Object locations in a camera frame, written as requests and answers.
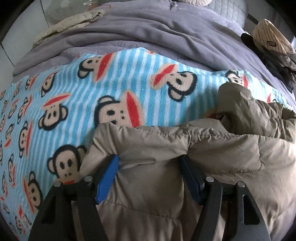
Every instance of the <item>striped cap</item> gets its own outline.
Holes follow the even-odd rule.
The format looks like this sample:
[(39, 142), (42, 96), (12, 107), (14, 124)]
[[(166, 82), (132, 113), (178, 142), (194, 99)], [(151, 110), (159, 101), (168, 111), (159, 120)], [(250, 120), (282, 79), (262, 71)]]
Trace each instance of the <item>striped cap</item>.
[(267, 19), (259, 21), (253, 30), (253, 39), (257, 48), (264, 46), (283, 54), (295, 54), (295, 50), (285, 36)]

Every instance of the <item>metal screw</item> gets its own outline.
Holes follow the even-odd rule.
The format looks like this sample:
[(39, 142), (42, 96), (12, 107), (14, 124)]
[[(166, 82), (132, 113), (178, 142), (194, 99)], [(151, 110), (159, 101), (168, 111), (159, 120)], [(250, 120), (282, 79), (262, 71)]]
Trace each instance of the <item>metal screw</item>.
[(206, 179), (207, 182), (209, 182), (209, 183), (212, 183), (212, 182), (214, 181), (214, 178), (211, 177), (211, 176), (207, 176), (205, 179)]
[(237, 184), (241, 188), (244, 188), (246, 186), (244, 182), (238, 182)]
[(57, 187), (59, 187), (61, 184), (62, 184), (62, 183), (61, 183), (60, 181), (56, 181), (56, 182), (54, 183), (54, 186), (57, 188)]
[(92, 176), (86, 176), (84, 178), (84, 181), (87, 182), (87, 183), (91, 182), (92, 181)]

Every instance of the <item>fleece blanket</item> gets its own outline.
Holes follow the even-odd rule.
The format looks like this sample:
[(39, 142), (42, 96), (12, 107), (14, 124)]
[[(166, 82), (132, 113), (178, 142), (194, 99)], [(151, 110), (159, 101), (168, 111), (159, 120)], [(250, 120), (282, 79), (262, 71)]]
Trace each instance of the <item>fleece blanket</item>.
[(296, 108), (294, 94), (242, 43), (244, 31), (231, 19), (170, 0), (114, 2), (104, 10), (106, 14), (95, 23), (61, 33), (29, 52), (15, 66), (14, 74), (20, 75), (16, 80), (68, 64), (81, 53), (103, 55), (144, 47), (191, 67), (249, 71), (281, 91)]
[(144, 48), (86, 53), (12, 84), (0, 96), (0, 203), (12, 231), (27, 240), (52, 183), (74, 182), (97, 125), (174, 126), (210, 116), (227, 81), (289, 107), (247, 71), (209, 72)]

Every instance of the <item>dark clothing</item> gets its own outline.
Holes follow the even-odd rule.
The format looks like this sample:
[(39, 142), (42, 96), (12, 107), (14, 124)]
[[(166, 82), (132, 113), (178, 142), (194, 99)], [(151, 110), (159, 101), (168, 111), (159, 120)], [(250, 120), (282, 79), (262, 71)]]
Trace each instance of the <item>dark clothing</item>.
[(292, 93), (294, 89), (293, 83), (295, 82), (296, 72), (287, 67), (283, 67), (276, 57), (272, 55), (272, 53), (270, 53), (267, 49), (259, 50), (255, 46), (253, 37), (251, 35), (243, 33), (241, 35), (241, 40), (258, 56), (270, 73), (282, 81), (287, 90)]

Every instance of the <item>black clamp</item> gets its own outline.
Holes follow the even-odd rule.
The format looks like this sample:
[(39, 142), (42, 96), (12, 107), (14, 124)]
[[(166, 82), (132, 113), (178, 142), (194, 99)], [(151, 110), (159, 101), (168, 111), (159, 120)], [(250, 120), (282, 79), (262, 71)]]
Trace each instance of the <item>black clamp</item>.
[(180, 169), (191, 197), (203, 205), (191, 241), (213, 241), (221, 202), (228, 202), (222, 241), (270, 241), (261, 212), (244, 182), (220, 183), (194, 166), (188, 155), (180, 156)]
[[(194, 201), (203, 205), (191, 241), (213, 241), (221, 202), (228, 202), (228, 218), (223, 241), (270, 241), (269, 233), (255, 200), (243, 182), (230, 185), (206, 176), (187, 155), (180, 156), (180, 169)], [(107, 198), (118, 171), (116, 155), (108, 166), (78, 183), (53, 184), (34, 221), (28, 241), (77, 241), (72, 201), (77, 201), (85, 241), (108, 241), (96, 205)]]

